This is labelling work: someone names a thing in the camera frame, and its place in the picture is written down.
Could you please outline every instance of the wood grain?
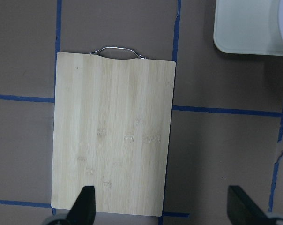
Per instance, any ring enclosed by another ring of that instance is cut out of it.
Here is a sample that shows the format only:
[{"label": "wood grain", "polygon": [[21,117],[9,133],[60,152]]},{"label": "wood grain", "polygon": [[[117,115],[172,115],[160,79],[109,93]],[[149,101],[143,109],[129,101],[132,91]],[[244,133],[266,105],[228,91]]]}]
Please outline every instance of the wood grain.
[{"label": "wood grain", "polygon": [[58,53],[52,207],[94,185],[99,212],[160,216],[175,62]]}]

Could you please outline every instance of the gray floor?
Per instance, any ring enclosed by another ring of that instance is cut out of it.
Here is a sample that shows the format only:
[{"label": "gray floor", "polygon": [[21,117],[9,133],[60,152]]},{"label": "gray floor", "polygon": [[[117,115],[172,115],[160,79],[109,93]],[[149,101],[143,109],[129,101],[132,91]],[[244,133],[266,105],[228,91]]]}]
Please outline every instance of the gray floor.
[{"label": "gray floor", "polygon": [[[0,95],[54,97],[56,4],[0,0]],[[219,51],[214,13],[215,0],[182,0],[164,211],[190,216],[164,217],[165,225],[230,224],[230,184],[267,211],[283,150],[283,57]],[[62,0],[60,51],[117,45],[172,60],[176,15],[176,0]],[[0,99],[0,200],[51,203],[53,113],[51,102]],[[273,210],[283,214],[283,157]],[[0,225],[50,215],[51,208],[0,204]],[[158,218],[98,213],[95,224]]]}]

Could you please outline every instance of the cutting board handle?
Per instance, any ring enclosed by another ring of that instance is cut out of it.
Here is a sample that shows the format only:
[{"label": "cutting board handle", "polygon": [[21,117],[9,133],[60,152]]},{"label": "cutting board handle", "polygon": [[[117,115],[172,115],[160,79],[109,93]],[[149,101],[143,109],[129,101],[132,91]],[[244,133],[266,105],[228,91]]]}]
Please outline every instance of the cutting board handle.
[{"label": "cutting board handle", "polygon": [[135,51],[133,51],[132,49],[129,49],[129,48],[121,48],[121,47],[104,47],[104,48],[101,48],[99,50],[96,50],[94,52],[90,52],[89,54],[90,55],[99,55],[99,53],[101,51],[103,51],[104,49],[121,49],[121,50],[127,50],[127,51],[131,51],[132,53],[134,53],[139,59],[147,59],[146,57],[136,53]]}]

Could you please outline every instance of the white plastic container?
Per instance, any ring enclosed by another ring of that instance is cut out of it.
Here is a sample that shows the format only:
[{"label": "white plastic container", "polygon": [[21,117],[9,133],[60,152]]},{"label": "white plastic container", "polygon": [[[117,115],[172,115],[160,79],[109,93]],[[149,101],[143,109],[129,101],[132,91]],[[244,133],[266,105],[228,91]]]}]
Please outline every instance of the white plastic container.
[{"label": "white plastic container", "polygon": [[280,0],[216,0],[214,43],[225,53],[283,56]]}]

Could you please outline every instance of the bamboo cutting board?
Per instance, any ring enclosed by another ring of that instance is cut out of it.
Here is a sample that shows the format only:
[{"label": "bamboo cutting board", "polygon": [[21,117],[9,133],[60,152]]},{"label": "bamboo cutting board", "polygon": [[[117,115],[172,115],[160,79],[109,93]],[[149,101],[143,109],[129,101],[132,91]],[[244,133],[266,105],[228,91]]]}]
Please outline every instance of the bamboo cutting board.
[{"label": "bamboo cutting board", "polygon": [[160,216],[175,62],[58,53],[52,207],[94,185],[99,212]]}]

